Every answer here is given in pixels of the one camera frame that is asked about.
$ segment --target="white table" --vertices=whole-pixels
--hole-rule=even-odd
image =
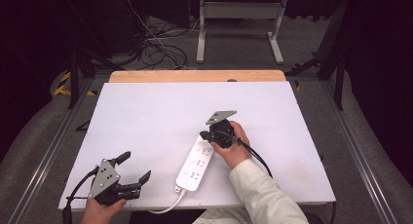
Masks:
[[[121,184],[137,182],[152,170],[140,198],[128,201],[126,209],[170,206],[177,198],[175,179],[198,133],[207,130],[205,121],[216,110],[238,111],[230,120],[243,125],[251,146],[295,202],[335,201],[288,82],[108,83],[100,94],[59,208],[94,165],[126,151],[131,151],[131,157],[116,167],[122,175]],[[178,208],[241,205],[228,179],[229,171],[215,154],[199,189],[185,196]],[[91,181],[77,196],[87,196]],[[84,207],[84,200],[72,202],[73,210]]]

